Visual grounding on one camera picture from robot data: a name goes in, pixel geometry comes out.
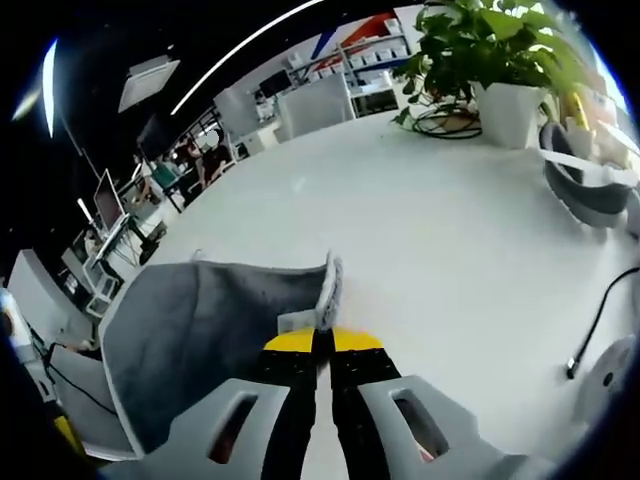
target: black ceiling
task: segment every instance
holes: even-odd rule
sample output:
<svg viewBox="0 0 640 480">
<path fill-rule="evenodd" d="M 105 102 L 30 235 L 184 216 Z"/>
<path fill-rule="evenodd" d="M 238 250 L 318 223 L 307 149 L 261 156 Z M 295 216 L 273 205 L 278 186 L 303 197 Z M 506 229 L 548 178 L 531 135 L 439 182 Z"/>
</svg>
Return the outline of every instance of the black ceiling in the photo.
<svg viewBox="0 0 640 480">
<path fill-rule="evenodd" d="M 109 167 L 125 175 L 131 169 L 135 138 L 152 114 L 169 112 L 191 86 L 224 54 L 258 28 L 304 0 L 277 2 L 221 2 L 165 0 L 149 7 L 139 0 L 114 8 L 104 0 L 55 4 L 22 2 L 0 19 L 0 48 L 8 88 L 0 103 L 5 119 L 20 98 L 39 82 L 39 69 L 48 46 L 60 38 L 56 54 L 57 108 L 64 111 L 70 130 L 99 169 Z M 186 128 L 223 88 L 275 54 L 328 28 L 420 3 L 411 0 L 325 0 L 279 24 L 242 49 L 223 65 L 171 118 L 175 129 Z M 575 3 L 588 28 L 614 65 L 624 69 L 633 48 L 607 47 L 601 24 L 607 15 L 620 26 L 633 15 L 618 16 L 615 3 L 599 3 L 598 10 Z M 165 89 L 131 109 L 117 113 L 129 67 L 169 54 L 181 64 Z M 622 61 L 614 58 L 624 55 Z M 84 225 L 75 199 L 88 200 L 95 189 L 86 162 L 79 161 L 64 134 L 59 115 L 54 139 L 46 131 L 42 101 L 23 120 L 4 129 L 8 146 L 0 171 L 3 206 L 0 249 L 10 265 L 15 250 L 36 246 L 41 256 L 55 260 L 63 246 Z"/>
</svg>

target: office chair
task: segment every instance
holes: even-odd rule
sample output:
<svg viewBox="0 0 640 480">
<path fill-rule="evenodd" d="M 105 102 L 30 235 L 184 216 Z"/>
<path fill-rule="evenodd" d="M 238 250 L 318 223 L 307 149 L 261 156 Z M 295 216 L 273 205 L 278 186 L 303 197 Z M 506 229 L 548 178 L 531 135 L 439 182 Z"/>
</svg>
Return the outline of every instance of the office chair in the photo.
<svg viewBox="0 0 640 480">
<path fill-rule="evenodd" d="M 278 100 L 278 106 L 285 140 L 356 118 L 343 73 L 286 94 Z"/>
<path fill-rule="evenodd" d="M 547 122 L 540 131 L 540 147 L 575 156 L 562 125 Z M 583 185 L 584 172 L 550 161 L 544 163 L 544 176 L 555 195 L 580 221 L 597 228 L 612 228 L 627 206 L 631 188 L 611 183 Z"/>
<path fill-rule="evenodd" d="M 87 454 L 109 461 L 135 459 L 115 413 L 102 362 L 54 345 L 49 363 L 58 399 Z"/>
<path fill-rule="evenodd" d="M 82 266 L 93 297 L 85 310 L 97 318 L 102 318 L 111 304 L 118 281 L 106 273 L 100 262 L 96 262 L 94 258 L 89 257 Z"/>
</svg>

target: gray fabric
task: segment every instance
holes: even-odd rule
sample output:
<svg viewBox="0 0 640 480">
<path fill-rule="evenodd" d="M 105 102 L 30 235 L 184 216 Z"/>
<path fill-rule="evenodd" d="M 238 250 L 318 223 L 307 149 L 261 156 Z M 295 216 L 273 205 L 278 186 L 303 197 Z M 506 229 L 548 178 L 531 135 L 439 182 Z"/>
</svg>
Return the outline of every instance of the gray fabric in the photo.
<svg viewBox="0 0 640 480">
<path fill-rule="evenodd" d="M 131 428 L 150 452 L 171 421 L 241 375 L 277 335 L 277 317 L 313 309 L 326 266 L 152 265 L 103 334 L 103 357 Z"/>
<path fill-rule="evenodd" d="M 55 346 L 51 365 L 54 368 L 49 369 L 49 373 L 55 382 L 56 393 L 88 453 L 99 456 L 104 453 L 118 458 L 133 456 L 118 416 L 98 406 L 67 381 L 73 382 L 115 412 L 102 362 Z"/>
</svg>

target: white flower pot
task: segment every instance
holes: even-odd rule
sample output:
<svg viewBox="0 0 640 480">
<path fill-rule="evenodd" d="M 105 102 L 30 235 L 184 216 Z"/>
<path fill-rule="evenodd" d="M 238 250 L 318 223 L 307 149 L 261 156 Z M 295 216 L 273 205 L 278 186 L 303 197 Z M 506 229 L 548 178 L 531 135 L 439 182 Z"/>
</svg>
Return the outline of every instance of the white flower pot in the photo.
<svg viewBox="0 0 640 480">
<path fill-rule="evenodd" d="M 478 82 L 471 86 L 485 138 L 506 148 L 538 146 L 538 106 L 545 89 L 507 83 L 493 83 L 486 90 Z"/>
</svg>

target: potted plant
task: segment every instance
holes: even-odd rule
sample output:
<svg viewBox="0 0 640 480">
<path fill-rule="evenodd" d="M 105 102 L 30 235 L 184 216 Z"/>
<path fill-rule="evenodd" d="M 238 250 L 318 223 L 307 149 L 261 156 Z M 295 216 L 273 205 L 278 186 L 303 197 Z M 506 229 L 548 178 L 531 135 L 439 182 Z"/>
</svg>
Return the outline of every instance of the potted plant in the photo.
<svg viewBox="0 0 640 480">
<path fill-rule="evenodd" d="M 409 103 L 427 108 L 416 117 L 407 107 L 395 121 L 442 136 L 427 120 L 442 127 L 442 119 L 457 119 L 455 133 L 471 133 L 479 114 L 494 143 L 537 144 L 538 108 L 547 92 L 564 95 L 575 82 L 585 83 L 576 54 L 553 34 L 554 20 L 532 9 L 536 0 L 443 0 L 444 12 L 436 15 L 429 3 L 416 18 L 424 33 L 420 51 L 394 72 L 407 80 Z"/>
</svg>

